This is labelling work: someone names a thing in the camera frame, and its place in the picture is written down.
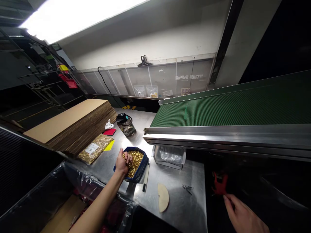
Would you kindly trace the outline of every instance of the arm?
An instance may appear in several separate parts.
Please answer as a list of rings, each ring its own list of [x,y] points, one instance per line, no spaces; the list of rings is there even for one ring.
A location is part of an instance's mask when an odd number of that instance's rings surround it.
[[[242,201],[232,194],[224,195],[229,219],[237,233],[269,233],[267,225]]]
[[[124,152],[126,162],[123,155],[123,149],[120,152],[116,161],[116,171],[107,183],[107,185],[100,192],[98,197],[85,211],[85,213],[78,219],[69,233],[98,233],[102,222],[106,216],[107,210],[115,198],[126,174],[128,171],[128,164],[132,161],[132,157]]]

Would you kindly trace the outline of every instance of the person's hand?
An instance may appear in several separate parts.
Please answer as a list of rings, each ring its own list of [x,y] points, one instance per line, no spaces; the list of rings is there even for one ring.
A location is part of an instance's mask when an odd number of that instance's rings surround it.
[[[237,233],[269,233],[267,225],[233,194],[224,195],[229,219]]]
[[[126,175],[129,170],[129,163],[132,162],[132,160],[132,156],[129,156],[127,152],[123,152],[123,149],[121,148],[116,161],[116,172],[121,172]]]

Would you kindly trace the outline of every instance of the workbench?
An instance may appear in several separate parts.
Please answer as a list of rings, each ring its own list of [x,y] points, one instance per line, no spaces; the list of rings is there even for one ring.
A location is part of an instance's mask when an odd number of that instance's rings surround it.
[[[110,151],[103,151],[91,165],[80,160],[73,163],[107,184],[114,173],[120,148],[139,147],[145,151],[150,162],[146,192],[142,191],[144,175],[138,184],[123,181],[119,192],[181,232],[207,232],[204,164],[186,159],[182,170],[156,164],[152,155],[153,145],[142,138],[144,128],[150,126],[156,113],[121,108],[115,110],[117,114],[125,113],[132,117],[136,134],[126,138],[115,122],[117,131],[112,136],[115,141]],[[159,213],[158,183],[164,184],[169,193],[169,205],[163,213]],[[192,195],[182,188],[183,184],[194,187]]]

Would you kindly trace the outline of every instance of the conveyor belt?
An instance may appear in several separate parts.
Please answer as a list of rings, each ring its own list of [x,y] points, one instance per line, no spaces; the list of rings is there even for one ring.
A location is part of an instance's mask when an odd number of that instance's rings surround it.
[[[267,86],[163,104],[150,127],[309,124],[310,87],[309,77],[297,77],[290,82],[284,79],[271,85],[270,81]]]

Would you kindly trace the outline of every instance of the ceiling light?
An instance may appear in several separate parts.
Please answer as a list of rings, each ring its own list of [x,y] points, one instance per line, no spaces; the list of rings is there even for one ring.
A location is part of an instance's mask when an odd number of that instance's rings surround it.
[[[52,44],[147,1],[47,0],[20,28]]]

